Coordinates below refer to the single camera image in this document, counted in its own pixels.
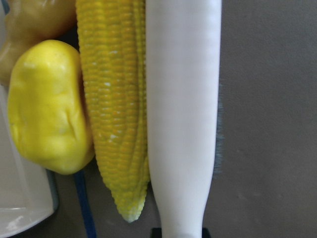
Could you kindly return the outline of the beige hand brush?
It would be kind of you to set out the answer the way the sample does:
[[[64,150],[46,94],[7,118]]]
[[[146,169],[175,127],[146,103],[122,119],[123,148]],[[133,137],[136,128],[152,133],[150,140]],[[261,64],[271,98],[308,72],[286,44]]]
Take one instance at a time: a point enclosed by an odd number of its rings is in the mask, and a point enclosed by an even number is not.
[[[148,150],[164,238],[200,238],[215,157],[222,2],[146,2]]]

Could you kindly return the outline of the yellow toy corn cob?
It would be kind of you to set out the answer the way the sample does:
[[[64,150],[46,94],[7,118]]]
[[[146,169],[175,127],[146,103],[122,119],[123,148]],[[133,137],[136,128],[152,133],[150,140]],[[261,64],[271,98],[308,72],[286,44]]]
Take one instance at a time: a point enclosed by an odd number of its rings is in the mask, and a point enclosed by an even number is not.
[[[122,218],[139,219],[150,181],[143,0],[75,4],[96,160]]]

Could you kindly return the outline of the yellow toy potato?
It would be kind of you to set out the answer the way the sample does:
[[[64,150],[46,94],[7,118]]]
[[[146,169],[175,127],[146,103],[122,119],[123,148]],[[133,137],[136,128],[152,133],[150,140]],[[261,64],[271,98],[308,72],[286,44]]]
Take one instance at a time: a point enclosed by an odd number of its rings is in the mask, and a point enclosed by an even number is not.
[[[80,57],[69,44],[46,40],[19,58],[7,111],[12,140],[23,158],[62,175],[78,172],[93,158]]]

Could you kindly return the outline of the beige dustpan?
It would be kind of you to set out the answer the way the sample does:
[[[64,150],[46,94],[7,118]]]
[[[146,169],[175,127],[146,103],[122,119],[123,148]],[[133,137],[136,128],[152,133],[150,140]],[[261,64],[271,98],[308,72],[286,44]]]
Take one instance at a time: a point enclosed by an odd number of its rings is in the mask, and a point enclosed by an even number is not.
[[[9,134],[8,88],[0,87],[0,236],[24,232],[50,217],[58,208],[51,171],[19,155]]]

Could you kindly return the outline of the brown toy ginger root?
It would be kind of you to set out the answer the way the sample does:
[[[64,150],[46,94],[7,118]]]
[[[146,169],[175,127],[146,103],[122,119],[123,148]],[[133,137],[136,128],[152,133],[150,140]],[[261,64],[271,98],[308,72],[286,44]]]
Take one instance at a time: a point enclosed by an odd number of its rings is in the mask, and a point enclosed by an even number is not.
[[[0,83],[8,86],[19,57],[34,45],[56,39],[76,23],[74,0],[9,0],[0,47]]]

